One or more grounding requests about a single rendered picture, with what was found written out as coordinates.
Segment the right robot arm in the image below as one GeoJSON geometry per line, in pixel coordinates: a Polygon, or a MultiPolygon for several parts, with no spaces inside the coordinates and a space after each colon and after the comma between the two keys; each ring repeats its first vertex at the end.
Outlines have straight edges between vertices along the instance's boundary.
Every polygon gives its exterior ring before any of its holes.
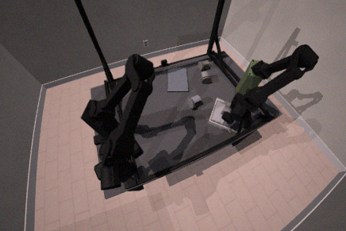
{"type": "Polygon", "coordinates": [[[109,137],[101,139],[98,153],[102,161],[101,190],[121,187],[121,182],[124,183],[136,173],[136,165],[129,162],[135,144],[134,132],[148,96],[152,93],[155,77],[153,62],[132,54],[125,64],[125,74],[109,95],[100,101],[93,100],[91,107],[86,108],[90,121],[101,118],[112,120],[115,107],[132,89],[118,127],[109,137]]]}

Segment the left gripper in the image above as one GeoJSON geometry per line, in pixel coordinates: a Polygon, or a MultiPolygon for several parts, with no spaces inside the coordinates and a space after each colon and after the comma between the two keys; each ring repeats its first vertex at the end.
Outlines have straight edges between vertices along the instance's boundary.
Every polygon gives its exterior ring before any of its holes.
{"type": "MultiPolygon", "coordinates": [[[[234,96],[232,103],[230,105],[231,110],[233,109],[233,107],[236,105],[236,100],[238,98],[240,98],[242,96],[241,93],[236,93],[236,95],[234,96]]],[[[227,123],[232,124],[234,122],[234,120],[229,116],[229,112],[225,111],[224,114],[221,117],[223,120],[225,120],[227,123]]]]}

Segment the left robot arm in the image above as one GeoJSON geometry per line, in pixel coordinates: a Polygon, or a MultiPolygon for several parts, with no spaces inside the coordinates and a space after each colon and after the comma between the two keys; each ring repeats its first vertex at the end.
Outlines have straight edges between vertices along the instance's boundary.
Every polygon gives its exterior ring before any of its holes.
{"type": "Polygon", "coordinates": [[[275,61],[272,64],[266,64],[261,60],[252,66],[251,69],[255,75],[258,74],[263,80],[268,79],[272,73],[286,70],[265,85],[255,87],[238,98],[236,100],[237,104],[233,107],[229,116],[234,121],[248,119],[251,115],[250,112],[257,110],[263,105],[267,101],[268,96],[294,80],[300,79],[305,72],[313,70],[318,58],[319,56],[314,50],[309,45],[304,44],[297,47],[291,56],[275,61]],[[300,68],[304,67],[305,69],[302,71],[300,68]]]}

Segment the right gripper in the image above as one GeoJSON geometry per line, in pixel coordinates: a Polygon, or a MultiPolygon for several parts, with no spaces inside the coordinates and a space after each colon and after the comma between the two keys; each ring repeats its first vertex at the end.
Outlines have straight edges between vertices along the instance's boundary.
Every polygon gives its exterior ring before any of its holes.
{"type": "MultiPolygon", "coordinates": [[[[143,154],[143,150],[141,149],[141,147],[138,145],[138,143],[136,141],[136,143],[134,144],[132,156],[133,156],[133,158],[137,158],[142,154],[143,154]]],[[[100,162],[94,166],[94,171],[95,171],[96,176],[98,177],[98,179],[100,181],[101,181],[101,179],[100,179],[100,176],[101,176],[100,168],[101,167],[102,167],[102,162],[100,162]]]]}

